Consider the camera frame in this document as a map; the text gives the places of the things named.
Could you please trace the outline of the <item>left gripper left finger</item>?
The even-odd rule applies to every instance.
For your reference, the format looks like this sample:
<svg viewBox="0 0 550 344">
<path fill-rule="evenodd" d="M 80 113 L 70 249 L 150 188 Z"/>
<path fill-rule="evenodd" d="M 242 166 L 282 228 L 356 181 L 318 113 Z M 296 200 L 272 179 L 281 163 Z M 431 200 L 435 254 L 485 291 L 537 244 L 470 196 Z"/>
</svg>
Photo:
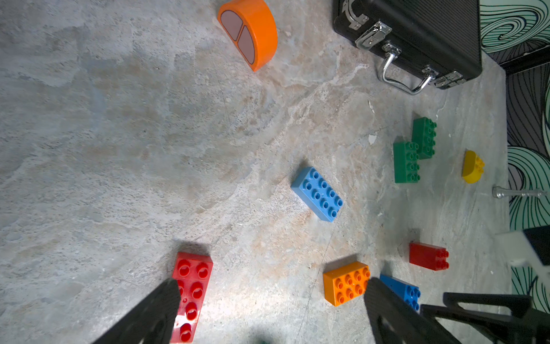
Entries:
<svg viewBox="0 0 550 344">
<path fill-rule="evenodd" d="M 180 304 L 175 279 L 162 282 L 96 343 L 169 343 Z"/>
</svg>

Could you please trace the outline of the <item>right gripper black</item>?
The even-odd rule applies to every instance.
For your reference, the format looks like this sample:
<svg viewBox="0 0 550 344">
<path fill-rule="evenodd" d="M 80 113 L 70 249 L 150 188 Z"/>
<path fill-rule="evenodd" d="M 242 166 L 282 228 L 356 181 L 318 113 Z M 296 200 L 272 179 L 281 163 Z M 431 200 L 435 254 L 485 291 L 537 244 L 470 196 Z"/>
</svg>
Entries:
<svg viewBox="0 0 550 344">
<path fill-rule="evenodd" d="M 452 320 L 470 325 L 493 343 L 548 343 L 549 314 L 532 307 L 528 295 L 445 292 L 444 306 L 421 305 L 429 320 Z M 493 305 L 510 309 L 509 315 L 467 310 L 461 304 Z"/>
</svg>

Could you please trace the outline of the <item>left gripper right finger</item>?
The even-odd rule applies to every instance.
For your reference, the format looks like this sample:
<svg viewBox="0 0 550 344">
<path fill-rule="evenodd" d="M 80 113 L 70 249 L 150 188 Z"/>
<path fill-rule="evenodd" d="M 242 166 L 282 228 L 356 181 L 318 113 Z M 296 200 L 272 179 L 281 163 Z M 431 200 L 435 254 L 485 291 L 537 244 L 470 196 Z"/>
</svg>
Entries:
<svg viewBox="0 0 550 344">
<path fill-rule="evenodd" d="M 457 343 L 445 328 L 415 312 L 378 278 L 371 278 L 365 306 L 376 343 Z"/>
</svg>

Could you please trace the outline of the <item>blue square lego brick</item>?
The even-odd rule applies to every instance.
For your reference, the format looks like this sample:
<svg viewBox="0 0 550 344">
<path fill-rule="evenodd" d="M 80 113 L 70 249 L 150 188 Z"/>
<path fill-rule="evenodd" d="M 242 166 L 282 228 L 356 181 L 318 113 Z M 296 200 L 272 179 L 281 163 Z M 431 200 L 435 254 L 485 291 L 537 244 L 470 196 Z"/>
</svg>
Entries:
<svg viewBox="0 0 550 344">
<path fill-rule="evenodd" d="M 380 280 L 388 286 L 396 295 L 398 295 L 407 305 L 409 305 L 415 312 L 419 312 L 420 304 L 419 298 L 421 297 L 421 291 L 419 287 L 411 285 L 408 282 L 402 281 L 395 277 L 381 275 Z"/>
</svg>

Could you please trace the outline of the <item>orange lego brick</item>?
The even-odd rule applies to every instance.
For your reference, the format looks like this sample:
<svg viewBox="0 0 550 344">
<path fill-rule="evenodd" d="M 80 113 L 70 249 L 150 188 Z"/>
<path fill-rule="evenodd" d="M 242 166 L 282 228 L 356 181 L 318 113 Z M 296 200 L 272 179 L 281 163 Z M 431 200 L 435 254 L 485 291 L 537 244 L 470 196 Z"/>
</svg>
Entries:
<svg viewBox="0 0 550 344">
<path fill-rule="evenodd" d="M 325 299 L 338 307 L 365 294 L 371 278 L 370 268 L 353 262 L 323 274 Z"/>
</svg>

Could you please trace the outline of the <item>red square lego brick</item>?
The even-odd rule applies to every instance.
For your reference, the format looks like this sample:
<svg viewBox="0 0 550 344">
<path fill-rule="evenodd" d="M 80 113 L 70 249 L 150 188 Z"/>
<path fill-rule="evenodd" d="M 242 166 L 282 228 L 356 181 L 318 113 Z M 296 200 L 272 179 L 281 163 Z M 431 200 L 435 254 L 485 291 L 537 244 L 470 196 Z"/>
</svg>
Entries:
<svg viewBox="0 0 550 344">
<path fill-rule="evenodd" d="M 444 247 L 437 247 L 420 242 L 409 244 L 409 263 L 433 271 L 441 271 L 450 267 L 447 259 L 449 252 Z"/>
</svg>

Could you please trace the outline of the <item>green long lego brick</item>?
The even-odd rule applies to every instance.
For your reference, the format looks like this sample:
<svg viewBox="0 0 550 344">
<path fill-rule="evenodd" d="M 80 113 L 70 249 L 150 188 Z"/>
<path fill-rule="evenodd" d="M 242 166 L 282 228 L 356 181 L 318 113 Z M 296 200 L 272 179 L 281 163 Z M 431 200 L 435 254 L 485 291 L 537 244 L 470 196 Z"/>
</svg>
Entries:
<svg viewBox="0 0 550 344">
<path fill-rule="evenodd" d="M 418 144 L 419 159 L 431 159 L 435 154 L 437 124 L 427 117 L 417 118 L 413 122 L 412 142 Z"/>
<path fill-rule="evenodd" d="M 419 145 L 412 141 L 393 144 L 395 183 L 418 183 L 421 180 L 418 149 Z"/>
</svg>

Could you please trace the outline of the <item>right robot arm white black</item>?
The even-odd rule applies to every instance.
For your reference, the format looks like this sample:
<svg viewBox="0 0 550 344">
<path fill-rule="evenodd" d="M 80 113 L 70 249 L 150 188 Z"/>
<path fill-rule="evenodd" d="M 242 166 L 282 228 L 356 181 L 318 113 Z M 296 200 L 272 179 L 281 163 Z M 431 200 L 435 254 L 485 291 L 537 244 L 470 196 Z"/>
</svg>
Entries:
<svg viewBox="0 0 550 344">
<path fill-rule="evenodd" d="M 549 282 L 549 227 L 541 226 L 496 235 L 513 267 L 528 265 Z M 526 295 L 467 294 L 446 292 L 444 306 L 422 305 L 421 315 L 433 322 L 447 319 L 470 325 L 493 343 L 548 343 L 549 314 L 533 306 Z M 462 304 L 505 307 L 509 315 L 467 310 Z"/>
</svg>

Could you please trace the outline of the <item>red long lego brick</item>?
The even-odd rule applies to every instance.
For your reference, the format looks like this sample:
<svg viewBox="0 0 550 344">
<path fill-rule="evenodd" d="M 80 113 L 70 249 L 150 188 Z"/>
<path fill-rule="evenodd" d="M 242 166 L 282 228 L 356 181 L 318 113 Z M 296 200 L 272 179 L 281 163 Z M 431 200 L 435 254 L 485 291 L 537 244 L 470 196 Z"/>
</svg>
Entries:
<svg viewBox="0 0 550 344">
<path fill-rule="evenodd" d="M 179 252 L 172 278 L 178 284 L 180 304 L 170 343 L 192 343 L 199 322 L 213 261 L 204 255 Z"/>
</svg>

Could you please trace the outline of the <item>light blue long lego brick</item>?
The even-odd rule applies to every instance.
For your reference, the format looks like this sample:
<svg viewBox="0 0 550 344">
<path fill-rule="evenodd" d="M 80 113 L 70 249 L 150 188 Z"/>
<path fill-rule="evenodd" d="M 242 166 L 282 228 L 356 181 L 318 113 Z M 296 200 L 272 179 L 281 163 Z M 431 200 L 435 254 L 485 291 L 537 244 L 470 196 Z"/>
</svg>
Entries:
<svg viewBox="0 0 550 344">
<path fill-rule="evenodd" d="M 291 189 L 325 222 L 333 222 L 343 206 L 342 198 L 311 166 L 302 169 Z"/>
</svg>

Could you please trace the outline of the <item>yellow half-round lego brick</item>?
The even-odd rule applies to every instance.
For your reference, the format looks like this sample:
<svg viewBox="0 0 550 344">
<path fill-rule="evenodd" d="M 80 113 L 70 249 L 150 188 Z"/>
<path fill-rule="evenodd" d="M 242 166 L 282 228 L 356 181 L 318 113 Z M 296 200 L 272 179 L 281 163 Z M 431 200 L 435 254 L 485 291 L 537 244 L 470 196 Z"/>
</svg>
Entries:
<svg viewBox="0 0 550 344">
<path fill-rule="evenodd" d="M 465 152 L 462 177 L 466 183 L 477 183 L 484 173 L 484 161 L 472 150 Z"/>
</svg>

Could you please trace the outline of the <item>silver metal peg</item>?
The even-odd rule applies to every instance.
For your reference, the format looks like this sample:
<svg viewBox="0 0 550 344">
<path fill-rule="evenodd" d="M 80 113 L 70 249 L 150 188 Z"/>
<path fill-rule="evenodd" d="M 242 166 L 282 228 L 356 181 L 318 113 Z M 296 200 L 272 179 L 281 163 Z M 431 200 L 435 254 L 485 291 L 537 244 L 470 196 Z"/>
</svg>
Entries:
<svg viewBox="0 0 550 344">
<path fill-rule="evenodd" d="M 549 195 L 548 191 L 543 191 L 540 189 L 534 189 L 534 190 L 512 190 L 512 189 L 505 189 L 500 186 L 494 186 L 492 188 L 492 195 L 496 199 L 504 199 L 504 198 L 513 198 L 513 197 L 545 197 Z"/>
</svg>

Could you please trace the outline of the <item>black hard case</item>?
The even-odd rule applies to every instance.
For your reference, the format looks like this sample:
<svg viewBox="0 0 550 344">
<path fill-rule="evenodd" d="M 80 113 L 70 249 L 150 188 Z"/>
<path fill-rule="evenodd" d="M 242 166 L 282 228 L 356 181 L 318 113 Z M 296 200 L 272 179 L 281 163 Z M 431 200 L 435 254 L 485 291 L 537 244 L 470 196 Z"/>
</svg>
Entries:
<svg viewBox="0 0 550 344">
<path fill-rule="evenodd" d="M 479 1 L 333 3 L 333 29 L 382 57 L 378 79 L 409 95 L 462 85 L 483 71 Z"/>
</svg>

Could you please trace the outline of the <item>orange half-round block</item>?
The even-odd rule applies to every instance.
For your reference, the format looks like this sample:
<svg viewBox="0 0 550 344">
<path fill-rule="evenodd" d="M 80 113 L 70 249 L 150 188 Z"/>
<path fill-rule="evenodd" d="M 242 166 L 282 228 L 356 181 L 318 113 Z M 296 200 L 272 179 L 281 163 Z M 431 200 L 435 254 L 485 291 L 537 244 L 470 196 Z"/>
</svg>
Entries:
<svg viewBox="0 0 550 344">
<path fill-rule="evenodd" d="M 276 22 L 265 1 L 229 1 L 219 9 L 218 20 L 252 71 L 258 71 L 275 55 Z"/>
</svg>

